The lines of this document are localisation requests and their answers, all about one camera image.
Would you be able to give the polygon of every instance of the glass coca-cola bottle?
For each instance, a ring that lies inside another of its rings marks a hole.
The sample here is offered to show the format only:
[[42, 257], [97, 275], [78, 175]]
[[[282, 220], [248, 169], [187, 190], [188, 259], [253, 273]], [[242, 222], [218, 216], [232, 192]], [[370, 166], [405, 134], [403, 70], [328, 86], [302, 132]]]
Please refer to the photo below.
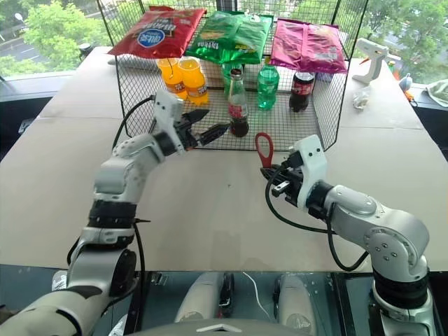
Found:
[[231, 133], [239, 138], [244, 137], [249, 131], [249, 124], [247, 123], [249, 111], [241, 69], [230, 71], [229, 114]]

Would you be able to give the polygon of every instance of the green bottle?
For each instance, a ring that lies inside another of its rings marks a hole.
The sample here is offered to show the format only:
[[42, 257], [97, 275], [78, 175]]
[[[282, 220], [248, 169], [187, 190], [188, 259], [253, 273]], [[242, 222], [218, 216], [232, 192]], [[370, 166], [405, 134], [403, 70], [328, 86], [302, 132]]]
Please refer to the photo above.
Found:
[[258, 107], [266, 110], [271, 109], [275, 104], [280, 79], [276, 67], [269, 65], [270, 60], [270, 57], [266, 57], [265, 65], [258, 73]]

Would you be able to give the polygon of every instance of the bottle label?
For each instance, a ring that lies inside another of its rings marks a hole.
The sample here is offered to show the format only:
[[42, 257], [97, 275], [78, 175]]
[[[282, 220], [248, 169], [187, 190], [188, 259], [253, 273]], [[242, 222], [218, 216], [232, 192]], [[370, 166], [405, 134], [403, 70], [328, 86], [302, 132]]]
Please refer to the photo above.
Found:
[[293, 86], [291, 88], [291, 92], [296, 95], [306, 96], [311, 93], [311, 91], [313, 90], [313, 86], [314, 86], [314, 82], [308, 83], [308, 84], [303, 84], [303, 83], [299, 83], [299, 82], [296, 82], [295, 80], [293, 80]]
[[276, 85], [266, 85], [265, 89], [263, 90], [265, 94], [267, 95], [272, 95], [277, 91], [277, 86]]
[[247, 116], [247, 105], [229, 104], [229, 114], [232, 118], [243, 118]]
[[199, 87], [186, 87], [187, 93], [190, 97], [202, 97], [207, 93], [207, 86], [199, 86]]
[[165, 83], [165, 85], [167, 86], [167, 90], [170, 91], [171, 93], [176, 94], [185, 90], [185, 85], [183, 84], [183, 82], [179, 82], [176, 84]]

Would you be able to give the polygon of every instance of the red plastic handle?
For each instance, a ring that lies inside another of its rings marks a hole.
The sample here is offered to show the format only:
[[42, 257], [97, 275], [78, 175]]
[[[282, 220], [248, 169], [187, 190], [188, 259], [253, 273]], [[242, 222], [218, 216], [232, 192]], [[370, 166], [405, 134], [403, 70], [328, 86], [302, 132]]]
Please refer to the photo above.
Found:
[[[263, 152], [261, 151], [260, 142], [259, 142], [260, 137], [266, 138], [267, 142], [269, 143], [268, 156], [264, 156]], [[262, 164], [263, 168], [270, 168], [272, 166], [272, 156], [274, 154], [274, 144], [272, 143], [271, 137], [264, 132], [257, 133], [257, 135], [255, 135], [255, 147], [257, 148], [258, 156], [260, 156], [260, 160], [261, 160], [261, 164]]]

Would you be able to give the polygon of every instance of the snack bag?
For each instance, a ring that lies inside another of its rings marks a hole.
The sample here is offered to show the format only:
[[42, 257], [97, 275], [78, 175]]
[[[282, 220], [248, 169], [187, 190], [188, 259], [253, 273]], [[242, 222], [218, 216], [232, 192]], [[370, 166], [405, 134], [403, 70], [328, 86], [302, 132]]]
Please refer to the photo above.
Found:
[[187, 48], [205, 9], [151, 6], [108, 53], [142, 58], [178, 58]]
[[337, 26], [279, 19], [270, 64], [300, 72], [346, 74]]
[[272, 21], [271, 15], [216, 11], [185, 54], [218, 64], [259, 64]]

